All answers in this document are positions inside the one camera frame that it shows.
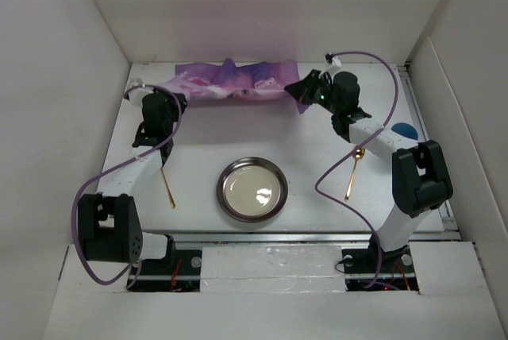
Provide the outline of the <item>purple pink printed cloth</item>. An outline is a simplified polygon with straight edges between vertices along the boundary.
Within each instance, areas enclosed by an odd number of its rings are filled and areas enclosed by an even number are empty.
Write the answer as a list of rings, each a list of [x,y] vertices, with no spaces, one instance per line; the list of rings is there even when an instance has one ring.
[[[238,66],[228,58],[222,64],[177,64],[175,76],[161,87],[187,100],[244,99],[271,101],[286,98],[284,87],[300,80],[294,61],[260,62]]]

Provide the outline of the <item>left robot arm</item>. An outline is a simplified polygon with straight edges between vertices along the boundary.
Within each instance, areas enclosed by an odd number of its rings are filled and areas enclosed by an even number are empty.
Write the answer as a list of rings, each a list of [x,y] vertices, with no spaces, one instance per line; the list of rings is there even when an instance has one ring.
[[[71,209],[72,237],[87,271],[92,261],[133,265],[149,260],[165,274],[175,268],[177,255],[168,248],[169,237],[141,229],[136,199],[169,159],[187,100],[153,85],[132,87],[125,97],[140,100],[143,117],[132,152],[128,160],[92,178],[96,182],[112,176],[96,193],[78,191]]]

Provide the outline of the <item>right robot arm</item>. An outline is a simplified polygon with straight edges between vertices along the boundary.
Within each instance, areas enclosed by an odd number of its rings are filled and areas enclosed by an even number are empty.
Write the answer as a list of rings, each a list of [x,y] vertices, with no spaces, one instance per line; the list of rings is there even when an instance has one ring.
[[[326,109],[338,136],[390,163],[394,206],[371,236],[364,255],[372,269],[386,271],[429,212],[453,195],[441,146],[434,140],[408,138],[378,123],[360,107],[360,85],[350,72],[330,76],[313,70],[284,90],[304,106],[318,104]]]

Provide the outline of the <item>gold fork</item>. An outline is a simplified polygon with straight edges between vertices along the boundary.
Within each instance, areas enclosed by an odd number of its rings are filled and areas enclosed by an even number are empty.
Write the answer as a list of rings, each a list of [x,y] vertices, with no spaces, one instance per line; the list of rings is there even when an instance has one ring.
[[[162,180],[164,182],[164,186],[166,188],[167,197],[169,199],[169,203],[170,203],[171,209],[175,209],[176,208],[175,200],[174,200],[174,197],[173,197],[173,195],[171,193],[171,189],[169,187],[169,184],[168,184],[168,181],[167,181],[167,177],[166,177],[165,172],[164,172],[164,167],[160,168],[160,172],[161,172],[161,175],[162,175]]]

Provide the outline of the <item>gold spoon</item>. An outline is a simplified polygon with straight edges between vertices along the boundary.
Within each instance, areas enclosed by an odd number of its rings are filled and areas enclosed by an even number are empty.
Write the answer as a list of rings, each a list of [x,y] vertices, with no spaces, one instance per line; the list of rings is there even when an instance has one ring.
[[[357,165],[364,158],[365,153],[366,153],[366,149],[364,147],[361,147],[361,148],[357,148],[352,155],[352,159],[353,159],[352,173],[350,175],[348,186],[347,186],[346,192],[344,194],[344,201],[345,202],[348,202],[350,200],[350,196],[352,193],[352,185],[353,185],[353,182],[355,179]]]

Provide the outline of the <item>blue plastic cup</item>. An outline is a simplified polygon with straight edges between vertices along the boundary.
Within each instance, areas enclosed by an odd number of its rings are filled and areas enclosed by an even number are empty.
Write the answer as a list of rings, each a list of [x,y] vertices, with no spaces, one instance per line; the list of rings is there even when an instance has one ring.
[[[403,137],[408,138],[408,139],[415,140],[415,141],[418,140],[417,130],[409,123],[405,123],[405,122],[395,123],[391,127],[391,130]]]

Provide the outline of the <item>round metal plate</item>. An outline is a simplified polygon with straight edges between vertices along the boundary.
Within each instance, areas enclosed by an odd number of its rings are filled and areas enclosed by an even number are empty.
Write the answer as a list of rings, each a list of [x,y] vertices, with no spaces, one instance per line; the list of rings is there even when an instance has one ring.
[[[244,157],[223,169],[217,180],[216,196],[230,218],[245,223],[265,222],[283,209],[288,182],[273,162]]]

